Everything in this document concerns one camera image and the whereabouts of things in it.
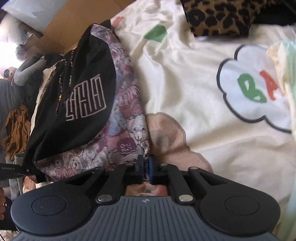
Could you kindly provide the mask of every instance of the human hand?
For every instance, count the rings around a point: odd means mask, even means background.
[[[0,188],[0,220],[4,219],[4,212],[5,212],[5,197],[4,197],[4,190]]]

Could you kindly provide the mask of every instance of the patterned fabric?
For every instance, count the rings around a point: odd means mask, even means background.
[[[182,0],[194,36],[248,36],[260,9],[277,0]]]
[[[67,178],[94,167],[112,170],[117,165],[135,162],[139,154],[145,159],[148,157],[146,120],[130,59],[110,29],[94,24],[91,34],[109,45],[116,70],[111,115],[105,127],[89,143],[35,162],[49,180]]]

